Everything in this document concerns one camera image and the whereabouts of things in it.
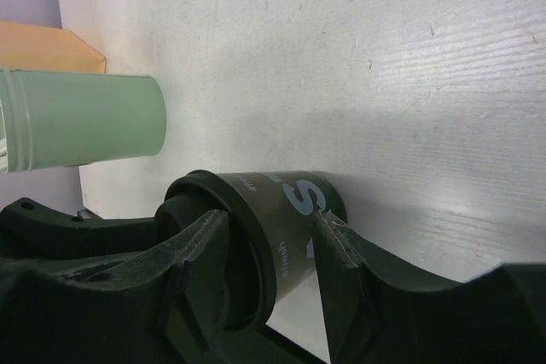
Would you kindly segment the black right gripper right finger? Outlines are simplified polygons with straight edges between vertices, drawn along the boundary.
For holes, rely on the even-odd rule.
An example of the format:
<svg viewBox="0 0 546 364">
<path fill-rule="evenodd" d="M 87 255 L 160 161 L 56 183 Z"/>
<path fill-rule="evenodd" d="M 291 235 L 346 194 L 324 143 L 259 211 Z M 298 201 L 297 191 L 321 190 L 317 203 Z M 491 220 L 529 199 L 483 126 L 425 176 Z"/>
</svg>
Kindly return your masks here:
<svg viewBox="0 0 546 364">
<path fill-rule="evenodd" d="M 333 363 L 542 363 L 545 267 L 459 283 L 365 240 L 332 213 L 313 232 Z"/>
</svg>

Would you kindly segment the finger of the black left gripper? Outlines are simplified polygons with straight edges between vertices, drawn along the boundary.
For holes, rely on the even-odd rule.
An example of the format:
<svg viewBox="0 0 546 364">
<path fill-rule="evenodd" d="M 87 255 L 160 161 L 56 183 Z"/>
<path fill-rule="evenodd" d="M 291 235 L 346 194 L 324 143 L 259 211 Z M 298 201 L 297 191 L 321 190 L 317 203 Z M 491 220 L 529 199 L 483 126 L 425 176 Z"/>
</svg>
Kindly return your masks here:
<svg viewBox="0 0 546 364">
<path fill-rule="evenodd" d="M 146 251 L 159 243 L 152 218 L 83 219 L 21 198 L 1 210 L 1 256 L 70 260 Z"/>
</svg>

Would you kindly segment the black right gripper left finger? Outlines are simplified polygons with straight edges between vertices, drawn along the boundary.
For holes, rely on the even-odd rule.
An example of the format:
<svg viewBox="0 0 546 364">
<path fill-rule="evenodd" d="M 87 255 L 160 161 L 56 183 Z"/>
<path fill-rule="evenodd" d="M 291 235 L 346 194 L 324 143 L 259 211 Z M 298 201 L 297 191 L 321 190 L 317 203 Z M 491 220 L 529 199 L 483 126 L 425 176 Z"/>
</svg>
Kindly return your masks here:
<svg viewBox="0 0 546 364">
<path fill-rule="evenodd" d="M 34 261 L 1 268 L 4 363 L 213 363 L 212 287 L 195 272 L 226 227 L 209 211 L 134 256 L 54 272 Z"/>
</svg>

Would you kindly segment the black paper coffee cup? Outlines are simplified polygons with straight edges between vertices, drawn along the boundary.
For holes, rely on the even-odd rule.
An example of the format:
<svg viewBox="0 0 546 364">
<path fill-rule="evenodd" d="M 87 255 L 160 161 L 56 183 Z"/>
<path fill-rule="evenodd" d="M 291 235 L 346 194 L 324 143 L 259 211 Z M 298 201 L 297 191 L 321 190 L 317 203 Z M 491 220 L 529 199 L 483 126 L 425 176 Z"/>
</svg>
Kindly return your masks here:
<svg viewBox="0 0 546 364">
<path fill-rule="evenodd" d="M 347 220 L 340 194 L 321 172 L 225 173 L 249 205 L 270 247 L 276 271 L 276 300 L 285 298 L 315 272 L 312 231 L 316 211 Z"/>
</svg>

